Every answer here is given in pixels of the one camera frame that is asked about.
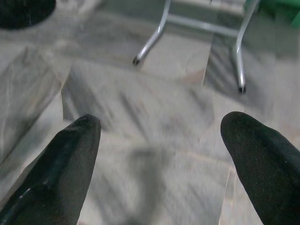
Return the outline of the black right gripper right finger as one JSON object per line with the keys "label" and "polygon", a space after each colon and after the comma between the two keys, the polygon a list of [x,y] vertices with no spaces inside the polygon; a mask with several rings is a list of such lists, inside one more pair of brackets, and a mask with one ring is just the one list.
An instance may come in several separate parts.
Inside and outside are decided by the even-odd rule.
{"label": "black right gripper right finger", "polygon": [[264,225],[300,225],[300,151],[243,112],[221,121],[221,137]]}

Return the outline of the green plastic object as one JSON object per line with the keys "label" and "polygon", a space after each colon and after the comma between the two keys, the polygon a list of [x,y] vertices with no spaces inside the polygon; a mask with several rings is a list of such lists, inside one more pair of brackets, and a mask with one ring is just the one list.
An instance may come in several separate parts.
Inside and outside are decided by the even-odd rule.
{"label": "green plastic object", "polygon": [[246,0],[244,3],[245,15],[242,25],[246,27],[254,14],[263,8],[271,16],[282,13],[295,28],[300,28],[300,0]]}

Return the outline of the grey metal chair frame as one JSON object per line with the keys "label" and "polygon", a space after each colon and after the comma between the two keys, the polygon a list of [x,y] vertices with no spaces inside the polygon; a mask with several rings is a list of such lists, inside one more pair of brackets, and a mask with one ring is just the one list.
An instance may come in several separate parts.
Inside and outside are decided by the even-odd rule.
{"label": "grey metal chair frame", "polygon": [[150,49],[154,46],[156,41],[159,39],[160,35],[163,33],[165,24],[167,22],[174,23],[178,25],[187,26],[193,29],[201,29],[205,31],[214,32],[217,34],[221,34],[224,36],[232,37],[236,39],[235,42],[235,60],[236,60],[236,70],[238,74],[238,85],[239,85],[239,91],[240,93],[246,92],[246,79],[245,79],[245,71],[244,71],[244,65],[243,65],[243,58],[242,58],[242,40],[245,34],[245,31],[249,25],[249,22],[251,20],[252,15],[254,14],[254,11],[256,10],[257,6],[259,5],[260,0],[250,0],[250,3],[247,6],[243,21],[241,23],[240,29],[235,30],[228,27],[203,22],[199,20],[194,20],[190,18],[186,18],[179,15],[173,15],[169,13],[170,6],[171,6],[172,0],[165,0],[164,8],[162,17],[160,20],[160,23],[158,27],[155,29],[151,37],[148,39],[148,41],[144,44],[144,46],[141,48],[139,53],[134,57],[133,59],[133,65],[138,65],[144,57],[147,55],[147,53],[150,51]]}

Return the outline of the black round base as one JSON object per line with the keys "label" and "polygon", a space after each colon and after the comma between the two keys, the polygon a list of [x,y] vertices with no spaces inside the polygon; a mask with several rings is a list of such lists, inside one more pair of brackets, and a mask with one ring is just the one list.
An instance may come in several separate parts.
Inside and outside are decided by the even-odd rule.
{"label": "black round base", "polygon": [[46,20],[56,0],[0,0],[0,29],[18,30]]}

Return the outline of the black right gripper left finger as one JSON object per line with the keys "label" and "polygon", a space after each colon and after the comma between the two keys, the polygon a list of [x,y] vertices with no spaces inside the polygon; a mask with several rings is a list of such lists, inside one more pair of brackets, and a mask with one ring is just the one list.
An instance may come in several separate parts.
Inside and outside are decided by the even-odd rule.
{"label": "black right gripper left finger", "polygon": [[0,201],[0,225],[77,225],[100,137],[91,114],[58,132]]}

